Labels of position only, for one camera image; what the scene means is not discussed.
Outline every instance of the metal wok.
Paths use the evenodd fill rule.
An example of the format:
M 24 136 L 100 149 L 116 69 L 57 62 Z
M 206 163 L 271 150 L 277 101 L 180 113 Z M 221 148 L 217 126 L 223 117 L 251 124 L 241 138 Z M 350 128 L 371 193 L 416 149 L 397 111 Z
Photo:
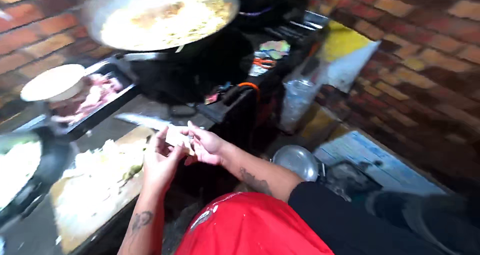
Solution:
M 44 199 L 51 185 L 61 177 L 63 170 L 71 164 L 75 156 L 69 143 L 59 141 L 48 127 L 1 134 L 0 152 L 8 152 L 14 145 L 27 141 L 41 142 L 40 163 L 26 185 L 5 208 L 0 209 L 0 230 L 14 217 L 25 218 L 30 215 Z
M 239 0 L 223 0 L 225 3 L 231 3 L 230 14 L 227 23 L 222 27 L 230 24 L 236 17 L 240 2 Z M 164 46 L 152 49 L 142 49 L 141 47 L 117 47 L 109 44 L 102 38 L 102 28 L 107 18 L 118 9 L 140 7 L 141 9 L 160 7 L 172 4 L 171 0 L 89 0 L 85 3 L 82 9 L 82 17 L 87 26 L 90 36 L 98 43 L 106 46 L 127 51 L 124 57 L 127 60 L 164 60 L 171 54 L 186 54 L 188 52 L 195 52 L 199 47 L 204 47 L 213 34 L 197 39 L 196 41 L 186 42 L 180 46 Z

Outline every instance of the brick wall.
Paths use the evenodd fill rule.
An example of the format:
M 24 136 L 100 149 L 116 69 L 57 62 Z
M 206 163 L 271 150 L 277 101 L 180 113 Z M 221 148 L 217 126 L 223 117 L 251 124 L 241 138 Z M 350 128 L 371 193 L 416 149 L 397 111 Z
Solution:
M 88 37 L 75 9 L 72 0 L 0 0 L 0 123 L 27 106 L 19 92 L 41 72 L 111 53 Z
M 349 121 L 454 189 L 480 186 L 480 0 L 309 6 L 382 40 L 343 104 Z

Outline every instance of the tattoo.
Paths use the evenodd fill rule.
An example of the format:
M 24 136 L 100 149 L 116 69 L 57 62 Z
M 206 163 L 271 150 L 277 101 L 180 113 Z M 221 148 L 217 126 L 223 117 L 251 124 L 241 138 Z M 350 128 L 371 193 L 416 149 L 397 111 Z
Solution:
M 134 254 L 135 252 L 133 252 L 131 249 L 132 249 L 132 245 L 133 243 L 135 243 L 135 241 L 137 240 L 137 237 L 138 237 L 138 230 L 141 229 L 143 226 L 146 226 L 150 223 L 152 223 L 152 220 L 153 220 L 153 213 L 150 212 L 150 211 L 143 211 L 141 212 L 140 214 L 136 213 L 133 217 L 133 222 L 132 222 L 132 226 L 131 226 L 131 233 L 129 234 L 129 232 L 127 231 L 127 235 L 129 234 L 130 236 L 128 237 L 129 239 L 129 245 L 128 245 L 128 252 L 130 254 Z
M 266 180 L 255 179 L 255 176 L 247 172 L 245 168 L 240 168 L 240 174 L 243 178 L 243 181 L 249 186 L 251 186 L 253 189 L 258 192 L 265 193 L 269 196 L 273 196 L 272 191 L 268 187 L 268 183 Z
M 143 211 L 140 214 L 135 214 L 133 217 L 133 223 L 131 224 L 131 232 L 137 232 L 141 227 L 150 224 L 153 220 L 153 213 L 150 211 Z

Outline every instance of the orange hose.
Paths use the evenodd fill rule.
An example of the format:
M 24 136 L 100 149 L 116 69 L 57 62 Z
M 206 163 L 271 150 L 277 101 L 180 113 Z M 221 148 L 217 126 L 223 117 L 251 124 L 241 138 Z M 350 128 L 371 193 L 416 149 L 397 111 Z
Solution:
M 239 87 L 250 86 L 250 87 L 254 88 L 257 91 L 257 102 L 260 101 L 260 89 L 258 88 L 258 86 L 256 86 L 255 84 L 253 84 L 251 82 L 242 82 L 238 86 Z

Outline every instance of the wooden cutting board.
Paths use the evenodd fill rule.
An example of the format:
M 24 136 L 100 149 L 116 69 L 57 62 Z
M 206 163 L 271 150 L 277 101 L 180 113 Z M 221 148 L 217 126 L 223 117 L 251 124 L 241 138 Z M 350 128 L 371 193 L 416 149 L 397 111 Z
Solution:
M 118 145 L 133 143 L 153 134 L 152 129 L 140 126 L 115 143 Z M 67 185 L 82 184 L 78 182 L 78 178 L 64 178 L 56 182 L 50 189 L 50 197 L 63 253 L 68 254 L 73 251 L 138 196 L 142 188 L 142 179 L 143 171 L 138 174 L 138 177 L 128 181 L 120 193 L 115 190 L 95 190 L 85 187 L 82 192 L 87 192 L 83 195 L 88 199 L 81 201 L 65 191 L 68 190 L 65 189 Z

